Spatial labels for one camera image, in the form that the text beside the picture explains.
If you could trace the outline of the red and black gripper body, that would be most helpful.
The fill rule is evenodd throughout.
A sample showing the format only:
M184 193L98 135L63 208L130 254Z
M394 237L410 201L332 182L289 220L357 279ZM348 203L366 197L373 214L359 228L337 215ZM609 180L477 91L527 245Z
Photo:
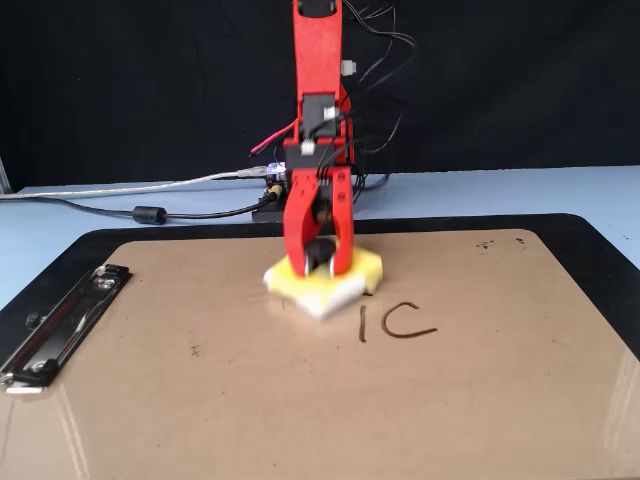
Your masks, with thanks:
M285 146L287 198L292 185L292 171L297 168L316 170L318 192L312 205L316 221L333 221L331 170L334 167L352 167L347 153L349 146L337 145L335 140L314 143L304 140Z

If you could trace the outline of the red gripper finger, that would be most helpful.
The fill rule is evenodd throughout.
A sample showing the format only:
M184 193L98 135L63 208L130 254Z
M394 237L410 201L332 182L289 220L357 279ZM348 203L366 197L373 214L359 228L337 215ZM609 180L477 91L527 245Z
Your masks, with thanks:
M337 245L333 256L333 274L345 274L352 262L354 243L354 220L351 170L349 167L334 167L331 170L332 219Z
M312 168L294 169L291 179L292 185L283 215L284 246L293 271L299 276L305 276L305 247L316 238L320 230L312 211L318 192L318 179L316 170Z

